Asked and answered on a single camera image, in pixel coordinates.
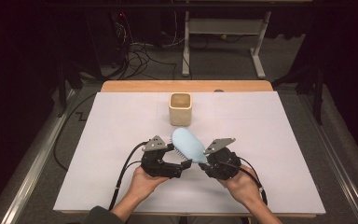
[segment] table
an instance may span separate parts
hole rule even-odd
[[[245,155],[255,167],[267,191],[268,205],[277,216],[315,217],[325,213],[279,97],[263,80],[106,82],[94,101],[54,210],[85,212],[95,205],[108,207],[118,173],[131,149],[156,134],[167,142],[174,130],[164,109],[169,91],[192,92],[193,121],[188,129],[205,146],[213,140],[216,128],[228,135],[222,137],[238,135],[236,130],[241,132],[242,136],[237,136],[229,148]],[[213,110],[213,104],[219,106]],[[206,119],[215,116],[229,119],[215,119],[216,123]],[[239,120],[243,117],[247,118],[245,123]],[[133,155],[134,160],[141,157],[140,150]],[[178,163],[178,158],[167,153],[164,160]],[[124,176],[117,201],[125,193],[133,169],[129,168]],[[250,215],[197,164],[185,170],[180,179],[172,179],[156,191],[138,206],[136,214]]]
[[[191,0],[191,2],[199,2],[201,0]],[[206,2],[311,2],[312,0],[208,0]],[[182,74],[184,77],[190,74],[190,49],[188,46],[190,34],[217,34],[217,35],[257,35],[257,43],[254,48],[249,51],[255,65],[257,77],[265,79],[263,66],[260,62],[258,53],[263,43],[264,35],[269,25],[269,17],[271,12],[267,11],[263,19],[260,20],[226,20],[226,19],[190,19],[187,11],[185,16],[185,48],[183,51]]]

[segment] dark background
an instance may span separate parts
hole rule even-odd
[[[324,58],[325,84],[358,144],[358,7],[328,12],[277,10],[266,37],[308,34],[292,69]],[[177,16],[178,30],[183,31],[184,13]],[[160,31],[174,33],[172,13],[129,12],[128,19],[134,32],[156,46]],[[58,85],[62,59],[67,60],[66,78],[75,86],[79,71],[99,77],[100,65],[120,57],[117,44],[106,40],[111,37],[115,33],[106,14],[47,14],[36,1],[0,0],[0,193],[54,106],[50,95]]]

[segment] gray floor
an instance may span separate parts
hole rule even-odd
[[[303,37],[291,40],[278,37],[264,41],[260,58],[267,80],[274,80],[288,72],[302,40]],[[193,38],[191,41],[193,49],[190,53],[192,78],[257,79],[248,51],[248,48],[254,44],[254,37],[245,37],[235,43],[210,40],[206,49],[198,49],[205,46],[205,41],[200,37]],[[173,71],[174,66],[172,64],[149,61],[144,70],[144,75],[131,79],[189,79],[189,77],[181,76],[182,48],[156,49],[147,47],[147,52],[154,60],[163,63],[176,63],[175,70]],[[135,58],[131,63],[136,65],[139,62]],[[109,69],[109,67],[103,68],[105,73],[110,72]],[[75,97],[72,97],[74,105],[78,105],[83,99],[100,88],[101,84],[87,82],[85,87],[77,92]],[[326,209],[325,215],[316,218],[292,217],[282,218],[282,221],[284,223],[358,223],[358,195],[353,195],[353,193],[358,193],[358,147],[349,134],[342,117],[338,114],[328,89],[324,88],[323,126],[315,124],[310,115],[309,99],[311,99],[311,95],[297,95],[293,84],[282,85],[276,91],[280,94],[296,140],[300,145]],[[89,99],[76,112],[83,112],[84,116],[87,116],[91,106],[92,99]],[[56,107],[2,193],[0,197],[0,223],[32,166],[34,158],[46,144],[46,138],[51,134],[54,128],[53,124],[57,120],[57,112],[58,108]],[[65,166],[70,164],[84,125],[85,121],[79,121],[78,115],[74,114],[62,129],[62,135],[57,141],[56,149],[58,158]],[[85,216],[84,214],[66,215],[52,211],[64,177],[65,171],[57,165],[53,160],[52,153],[50,153],[43,172],[39,176],[34,191],[22,210],[17,223],[81,221]]]

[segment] human hand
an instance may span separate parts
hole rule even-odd
[[[138,204],[146,199],[159,184],[168,179],[168,177],[150,176],[139,166],[133,172],[132,181],[126,195],[111,212],[123,222],[126,222]]]
[[[241,165],[241,168],[256,177],[255,171],[250,167]],[[261,199],[257,184],[246,173],[239,171],[228,180],[218,181],[228,189],[237,202],[243,204],[255,216],[259,223],[281,224]]]
[[[153,177],[145,172],[141,166],[139,166],[133,172],[132,181],[126,196],[132,196],[137,200],[143,201],[159,184],[167,181],[168,179],[168,177],[161,176]]]
[[[255,171],[246,165],[241,165],[241,168],[249,172],[255,177]],[[239,203],[246,206],[247,203],[254,203],[262,201],[259,189],[254,180],[246,173],[239,171],[234,177],[221,180],[218,179],[223,186],[230,192],[231,196]]]

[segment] black cable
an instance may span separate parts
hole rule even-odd
[[[118,177],[118,180],[117,180],[117,183],[116,183],[116,188],[115,188],[115,192],[113,194],[113,198],[112,198],[112,202],[110,203],[109,205],[109,211],[113,209],[113,206],[115,206],[115,203],[116,203],[116,199],[117,199],[117,196],[118,196],[118,191],[120,190],[120,185],[121,185],[121,180],[123,179],[123,176],[128,168],[128,163],[133,155],[133,153],[136,151],[136,149],[138,149],[138,147],[141,147],[141,146],[144,146],[146,145],[147,142],[142,142],[140,144],[138,144],[133,150],[132,152],[130,153],[129,157],[127,158],[126,162],[124,162],[124,165],[123,165],[123,168],[121,169],[121,172],[120,172],[120,176]]]
[[[128,68],[129,64],[127,62],[127,59],[124,59],[123,62],[121,63],[120,67],[112,72],[111,74],[107,75],[106,77],[111,79],[112,77],[115,77],[117,75],[120,75],[122,72],[125,72]]]
[[[60,132],[57,135],[57,138],[55,140],[54,146],[53,146],[53,156],[54,156],[54,160],[57,162],[57,164],[65,171],[68,172],[68,168],[66,168],[64,165],[62,165],[62,163],[58,160],[57,157],[57,143],[60,140],[61,134],[62,134],[62,130],[65,127],[66,123],[68,122],[69,118],[72,117],[72,115],[76,112],[76,110],[83,105],[88,99],[90,99],[91,97],[95,96],[97,94],[97,92],[93,93],[92,95],[88,96],[86,99],[84,99],[82,102],[80,102],[75,108],[74,110],[68,115],[68,117],[66,117],[65,122],[63,123]]]
[[[138,49],[138,50],[135,50],[133,51],[132,53],[135,54],[137,57],[134,57],[134,58],[131,58],[130,61],[132,60],[135,60],[135,59],[139,59],[140,61],[140,64],[137,65],[137,68],[135,69],[133,66],[130,66],[130,68],[134,69],[135,71],[126,76],[126,77],[123,77],[122,79],[129,79],[131,77],[135,77],[135,76],[138,76],[140,74],[146,76],[146,77],[151,77],[150,75],[147,75],[144,73],[144,71],[146,70],[147,66],[148,66],[148,63],[150,61],[154,62],[154,63],[161,63],[161,64],[167,64],[167,65],[173,65],[173,70],[172,70],[172,79],[174,79],[174,73],[175,73],[175,70],[176,70],[176,63],[164,63],[164,62],[160,62],[160,61],[157,61],[155,59],[153,59],[148,53],[147,53],[147,49],[146,49],[146,46],[145,46],[145,43],[143,45],[140,45],[140,44],[134,44],[136,46],[140,46],[141,49]]]
[[[190,68],[190,64],[188,64],[185,56],[182,56],[183,60],[185,61],[185,63],[187,64],[188,67],[188,74],[190,75],[190,80],[193,80],[193,73],[191,72],[191,68]]]
[[[252,168],[252,170],[255,172],[255,177],[257,178],[258,182],[260,182],[260,179],[258,178],[257,172],[255,171],[255,168],[252,166],[252,164],[250,162],[246,161],[245,159],[241,158],[241,157],[239,157],[239,159],[244,161],[244,162],[246,162]]]
[[[125,63],[126,63],[126,69],[123,70],[123,71],[120,73],[120,76],[118,76],[117,80],[123,79],[124,75],[125,75],[126,72],[127,72],[127,69],[130,67],[130,60],[126,59],[126,60],[125,60]]]
[[[128,164],[126,167],[126,171],[130,166],[132,166],[133,164],[138,163],[138,162],[141,162],[141,161],[133,161],[132,163]]]
[[[235,169],[237,169],[237,170],[239,170],[239,171],[241,171],[241,172],[246,173],[249,177],[251,177],[252,180],[253,180],[253,181],[255,182],[255,184],[257,185],[257,187],[258,187],[259,189],[261,189],[261,192],[260,192],[260,193],[261,193],[261,198],[263,199],[263,202],[264,202],[266,205],[268,205],[266,191],[264,190],[263,185],[261,185],[261,182],[260,182],[260,180],[258,180],[258,178],[256,179],[251,173],[249,173],[248,171],[246,171],[246,170],[240,168],[239,166],[232,165],[232,164],[230,164],[230,163],[223,162],[223,161],[219,161],[219,163],[220,163],[220,164],[224,164],[224,165],[226,165],[226,166],[233,167],[233,168],[235,168]]]

